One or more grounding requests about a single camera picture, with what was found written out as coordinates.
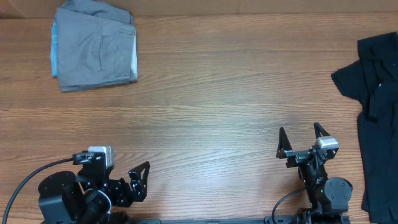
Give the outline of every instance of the gray folded cloth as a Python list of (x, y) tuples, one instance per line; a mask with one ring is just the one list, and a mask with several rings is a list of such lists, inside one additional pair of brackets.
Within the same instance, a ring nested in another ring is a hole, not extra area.
[(57, 9), (58, 83), (62, 91), (137, 80), (136, 29), (130, 13), (92, 0)]

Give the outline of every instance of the navy blue cloth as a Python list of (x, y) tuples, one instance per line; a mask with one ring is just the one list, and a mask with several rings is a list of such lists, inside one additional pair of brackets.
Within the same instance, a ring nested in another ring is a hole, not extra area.
[(358, 41), (359, 60), (331, 75), (341, 94), (358, 100), (364, 167), (362, 209), (373, 223), (398, 223), (398, 34)]

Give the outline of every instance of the gray pants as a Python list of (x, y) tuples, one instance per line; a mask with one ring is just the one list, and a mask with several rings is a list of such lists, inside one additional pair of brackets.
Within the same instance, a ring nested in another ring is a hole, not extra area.
[(58, 83), (77, 91), (137, 80), (130, 13), (104, 2), (69, 0), (57, 9)]

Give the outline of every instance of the gray cloth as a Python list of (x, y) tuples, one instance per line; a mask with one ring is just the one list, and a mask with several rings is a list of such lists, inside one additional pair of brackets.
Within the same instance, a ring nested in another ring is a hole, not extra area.
[(104, 2), (69, 0), (57, 9), (58, 83), (77, 91), (137, 80), (130, 13)]

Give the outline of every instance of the cable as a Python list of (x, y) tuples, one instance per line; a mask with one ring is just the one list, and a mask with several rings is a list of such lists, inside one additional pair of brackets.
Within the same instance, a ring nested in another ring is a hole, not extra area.
[(15, 192), (13, 193), (13, 195), (10, 198), (10, 201), (8, 201), (6, 210), (4, 211), (4, 216), (2, 218), (2, 224), (6, 224), (7, 223), (7, 218), (8, 218), (8, 213), (10, 212), (10, 208), (12, 203), (14, 202), (15, 198), (17, 197), (17, 194), (19, 193), (19, 191), (22, 189), (22, 187), (26, 184), (26, 182), (28, 182), (28, 180), (30, 180), (30, 178), (32, 178), (34, 175), (38, 174), (40, 171), (43, 171), (44, 169), (47, 169), (49, 167), (64, 163), (64, 162), (70, 162), (73, 161), (72, 158), (69, 159), (62, 159), (60, 161), (57, 162), (52, 162), (50, 164), (47, 164), (45, 166), (42, 166), (40, 168), (38, 168), (37, 170), (33, 171), (33, 173), (29, 174), (29, 176), (27, 176), (24, 181), (21, 182), (21, 184), (19, 184), (19, 186), (17, 187), (17, 189), (15, 190)]
[(275, 221), (275, 211), (276, 211), (276, 208), (278, 207), (278, 205), (279, 205), (280, 203), (282, 203), (285, 199), (287, 199), (287, 198), (289, 198), (290, 196), (293, 196), (293, 195), (295, 195), (295, 194), (298, 194), (298, 193), (300, 193), (300, 192), (303, 191), (303, 190), (305, 190), (305, 189), (298, 189), (298, 190), (295, 190), (295, 191), (289, 193), (288, 195), (286, 195), (285, 197), (282, 197), (282, 198), (278, 201), (278, 203), (276, 203), (276, 205), (274, 206), (274, 209), (272, 209), (272, 215), (271, 215), (272, 221), (274, 222), (274, 224), (277, 224), (276, 221)]

